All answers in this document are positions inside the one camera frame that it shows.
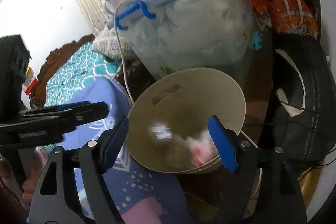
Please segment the clear plastic container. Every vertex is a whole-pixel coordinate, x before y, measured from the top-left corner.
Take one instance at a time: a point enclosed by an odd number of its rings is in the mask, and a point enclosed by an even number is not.
[[[221,70],[244,85],[252,37],[251,0],[138,0],[156,18],[122,3],[122,36],[155,79],[181,69]]]

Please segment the orange bag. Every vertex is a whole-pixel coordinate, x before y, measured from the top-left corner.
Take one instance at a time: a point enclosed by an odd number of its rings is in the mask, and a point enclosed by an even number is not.
[[[252,0],[260,15],[269,14],[277,33],[310,35],[317,38],[319,29],[316,20],[304,0]]]

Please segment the metal screw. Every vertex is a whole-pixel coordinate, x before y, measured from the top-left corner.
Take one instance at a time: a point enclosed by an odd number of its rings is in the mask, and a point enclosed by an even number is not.
[[[97,141],[96,140],[91,140],[87,143],[88,147],[95,147],[97,145]]]
[[[241,141],[240,145],[244,148],[248,148],[250,146],[250,142],[249,141]]]
[[[277,147],[275,148],[275,151],[276,151],[277,153],[279,153],[279,154],[282,154],[282,153],[284,152],[284,150],[283,150],[281,147],[279,147],[279,146],[277,146]]]
[[[62,151],[62,148],[60,146],[58,146],[54,149],[55,153],[60,153],[61,151]]]
[[[76,120],[77,120],[78,122],[81,122],[81,121],[83,121],[83,120],[84,120],[84,117],[83,117],[83,116],[81,116],[81,115],[79,115],[79,116],[76,116]]]

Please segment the white cable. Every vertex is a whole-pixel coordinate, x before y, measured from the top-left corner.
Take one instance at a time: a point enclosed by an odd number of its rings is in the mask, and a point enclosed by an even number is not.
[[[133,100],[133,97],[132,97],[131,92],[129,90],[128,83],[127,83],[125,59],[124,59],[123,51],[121,49],[121,43],[120,43],[120,39],[119,39],[118,28],[117,28],[117,25],[116,25],[116,15],[117,15],[119,7],[120,7],[120,3],[117,5],[117,7],[115,9],[115,13],[114,13],[115,35],[117,36],[119,51],[120,51],[120,55],[121,55],[121,63],[122,63],[122,66],[123,66],[123,73],[124,73],[124,81],[125,81],[126,90],[127,90],[129,98],[131,99],[132,105],[134,105],[134,100]]]
[[[255,148],[259,148],[256,143],[254,141],[252,141],[252,139],[242,130],[240,130],[241,134],[243,134],[243,136],[255,147]],[[254,191],[254,193],[251,195],[251,197],[254,197],[255,194],[258,192],[258,189],[260,187],[260,183],[261,183],[261,177],[263,176],[263,169],[260,168],[259,170],[259,180],[258,180],[258,184],[257,184],[257,187]]]

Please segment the teal patterned fabric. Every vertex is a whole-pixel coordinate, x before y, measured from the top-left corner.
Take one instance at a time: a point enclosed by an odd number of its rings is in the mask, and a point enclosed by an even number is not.
[[[64,104],[96,77],[114,80],[120,61],[106,61],[103,55],[92,52],[92,45],[93,42],[89,42],[80,47],[49,79],[45,107]]]

